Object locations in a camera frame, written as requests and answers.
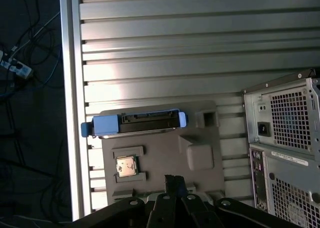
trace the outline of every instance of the computer tower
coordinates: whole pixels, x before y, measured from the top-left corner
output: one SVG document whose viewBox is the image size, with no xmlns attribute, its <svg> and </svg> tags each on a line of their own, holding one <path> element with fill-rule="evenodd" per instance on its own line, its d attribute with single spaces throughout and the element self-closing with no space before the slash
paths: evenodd
<svg viewBox="0 0 320 228">
<path fill-rule="evenodd" d="M 256 208 L 320 227 L 320 79 L 307 70 L 243 90 Z"/>
</svg>

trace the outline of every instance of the blue cable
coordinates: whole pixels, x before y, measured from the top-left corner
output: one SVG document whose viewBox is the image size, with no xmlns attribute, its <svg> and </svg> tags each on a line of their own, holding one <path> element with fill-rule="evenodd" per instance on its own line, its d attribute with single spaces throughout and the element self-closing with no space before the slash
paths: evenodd
<svg viewBox="0 0 320 228">
<path fill-rule="evenodd" d="M 52 71 L 51 71 L 51 74 L 49 75 L 49 77 L 46 79 L 46 81 L 45 81 L 42 85 L 40 85 L 40 86 L 38 86 L 38 87 L 35 87 L 35 88 L 32 88 L 32 89 L 21 90 L 20 92 L 30 92 L 30 91 L 33 92 L 33 91 L 35 91 L 35 90 L 38 90 L 38 89 L 43 88 L 43 87 L 49 82 L 49 80 L 51 79 L 51 77 L 53 76 L 53 74 L 55 73 L 55 71 L 56 71 L 56 69 L 57 69 L 57 66 L 58 66 L 58 64 L 59 64 L 59 62 L 60 62 L 60 60 L 61 60 L 61 56 L 62 56 L 62 49 L 60 49 L 60 51 L 59 51 L 58 59 L 57 59 L 55 65 L 54 65 L 54 67 L 53 67 L 53 69 L 52 69 Z M 15 93 L 16 93 L 16 92 L 4 93 L 4 94 L 1 94 L 0 97 L 5 97 L 5 96 L 11 95 L 11 94 L 15 94 Z"/>
</svg>

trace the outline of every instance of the dark floor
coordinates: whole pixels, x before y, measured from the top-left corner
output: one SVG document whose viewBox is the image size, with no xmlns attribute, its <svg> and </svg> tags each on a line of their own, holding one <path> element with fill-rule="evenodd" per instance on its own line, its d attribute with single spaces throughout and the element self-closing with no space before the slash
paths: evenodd
<svg viewBox="0 0 320 228">
<path fill-rule="evenodd" d="M 26 0 L 32 22 L 37 19 L 35 0 Z M 38 0 L 40 22 L 34 28 L 39 30 L 59 10 L 59 0 Z M 24 0 L 1 0 L 0 42 L 10 50 L 22 33 L 30 26 Z M 55 66 L 61 49 L 60 17 L 48 29 L 54 29 L 51 36 L 47 32 L 38 42 L 52 47 L 51 54 L 43 64 L 31 65 L 37 77 L 45 81 Z M 48 54 L 40 48 L 20 53 L 16 58 L 26 63 L 41 61 Z M 7 85 L 6 69 L 0 67 L 0 90 Z M 15 138 L 0 139 L 0 227 L 3 223 L 16 227 L 54 227 L 49 222 L 27 220 L 16 215 L 58 221 L 71 220 L 70 186 L 68 167 L 68 146 L 66 132 L 65 96 L 63 89 L 63 66 L 61 62 L 47 83 L 55 88 L 44 86 L 32 78 L 23 91 L 14 91 L 9 99 L 0 97 L 0 135 L 13 133 L 8 112 L 16 126 Z M 52 174 L 54 178 L 25 168 L 8 164 L 5 160 L 19 163 L 16 148 L 20 145 L 25 165 Z"/>
</svg>

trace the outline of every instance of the horizontal slat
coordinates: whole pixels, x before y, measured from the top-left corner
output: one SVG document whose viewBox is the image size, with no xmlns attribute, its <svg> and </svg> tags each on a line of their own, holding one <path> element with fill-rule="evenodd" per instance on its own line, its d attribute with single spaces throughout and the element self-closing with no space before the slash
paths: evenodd
<svg viewBox="0 0 320 228">
<path fill-rule="evenodd" d="M 103 51 L 130 51 L 141 49 L 158 49 L 168 47 L 193 47 L 222 44 L 245 44 L 263 43 L 274 41 L 298 41 L 310 40 L 320 37 L 320 31 L 273 31 L 267 33 L 246 33 L 246 34 L 206 34 L 187 35 L 181 37 L 161 36 L 161 37 L 139 37 L 111 40 L 88 40 L 82 45 L 82 51 L 103 52 Z"/>
<path fill-rule="evenodd" d="M 108 205 L 107 192 L 92 192 L 91 207 L 92 209 L 103 208 Z"/>
<path fill-rule="evenodd" d="M 216 57 L 176 58 L 152 61 L 84 65 L 85 81 L 201 75 L 227 72 L 317 67 L 320 51 L 278 52 Z M 281 60 L 282 65 L 275 65 Z"/>
<path fill-rule="evenodd" d="M 104 168 L 104 157 L 102 149 L 88 150 L 89 166 Z"/>
<path fill-rule="evenodd" d="M 243 117 L 219 119 L 219 124 L 220 136 L 243 134 L 246 132 L 245 119 Z"/>
<path fill-rule="evenodd" d="M 89 136 L 87 138 L 88 145 L 91 145 L 92 148 L 102 148 L 102 141 L 99 138 L 92 138 L 92 136 Z"/>
<path fill-rule="evenodd" d="M 90 171 L 90 178 L 102 178 L 105 176 L 105 170 L 91 170 Z"/>
<path fill-rule="evenodd" d="M 234 167 L 249 166 L 249 165 L 250 165 L 249 158 L 230 159 L 230 160 L 222 161 L 223 168 L 234 168 Z"/>
<path fill-rule="evenodd" d="M 91 179 L 90 180 L 90 187 L 91 188 L 100 188 L 106 186 L 106 179 Z"/>
<path fill-rule="evenodd" d="M 201 78 L 177 78 L 174 80 L 149 80 L 85 86 L 86 102 L 101 102 L 122 99 L 156 98 L 183 95 L 239 92 L 241 89 L 281 77 L 292 72 L 276 74 L 247 74 Z"/>
<path fill-rule="evenodd" d="M 234 113 L 243 113 L 245 111 L 242 104 L 240 105 L 225 105 L 217 106 L 216 108 L 219 114 L 234 114 Z"/>
<path fill-rule="evenodd" d="M 135 99 L 123 101 L 109 101 L 101 103 L 89 103 L 85 108 L 87 114 L 97 115 L 104 110 L 124 109 L 132 107 L 145 107 L 150 105 L 183 103 L 197 100 L 214 100 L 217 105 L 235 105 L 242 103 L 241 93 L 213 94 L 199 96 L 165 97 L 158 99 Z"/>
<path fill-rule="evenodd" d="M 179 14 L 315 8 L 319 0 L 129 0 L 80 4 L 80 18 L 105 19 Z"/>
<path fill-rule="evenodd" d="M 241 202 L 244 203 L 244 204 L 247 204 L 249 206 L 252 206 L 252 207 L 255 206 L 255 200 L 253 200 L 253 199 L 242 200 Z"/>
<path fill-rule="evenodd" d="M 223 174 L 225 178 L 236 176 L 248 176 L 251 174 L 251 169 L 249 166 L 225 168 L 223 169 Z"/>
<path fill-rule="evenodd" d="M 231 180 L 224 183 L 226 197 L 244 197 L 252 195 L 252 180 Z"/>
<path fill-rule="evenodd" d="M 222 158 L 232 155 L 248 154 L 247 139 L 237 138 L 220 140 L 220 149 Z"/>
<path fill-rule="evenodd" d="M 191 55 L 191 54 L 220 54 L 234 52 L 257 52 L 257 51 L 274 51 L 288 49 L 304 49 L 320 47 L 320 39 L 299 40 L 299 41 L 280 41 L 280 42 L 261 42 L 250 44 L 215 44 L 212 46 L 197 47 L 174 47 L 174 48 L 157 48 L 141 49 L 131 51 L 107 51 L 97 53 L 83 54 L 83 60 L 107 60 L 123 59 L 138 57 L 155 57 L 155 56 L 173 56 L 173 55 Z"/>
<path fill-rule="evenodd" d="M 92 22 L 83 40 L 319 27 L 320 12 Z"/>
</svg>

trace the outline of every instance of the white label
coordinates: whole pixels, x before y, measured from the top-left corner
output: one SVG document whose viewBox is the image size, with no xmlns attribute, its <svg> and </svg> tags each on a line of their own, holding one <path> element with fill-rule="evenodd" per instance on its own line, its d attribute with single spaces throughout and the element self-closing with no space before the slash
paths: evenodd
<svg viewBox="0 0 320 228">
<path fill-rule="evenodd" d="M 271 154 L 273 156 L 276 156 L 278 158 L 281 158 L 281 159 L 285 159 L 285 160 L 289 160 L 289 161 L 292 161 L 294 163 L 297 163 L 297 164 L 302 164 L 302 165 L 305 165 L 305 166 L 309 166 L 309 163 L 305 160 L 302 160 L 302 159 L 298 159 L 298 158 L 294 158 L 294 157 L 291 157 L 291 156 L 288 156 L 288 155 L 285 155 L 285 154 L 280 154 L 280 153 L 277 153 L 277 152 L 271 152 Z"/>
</svg>

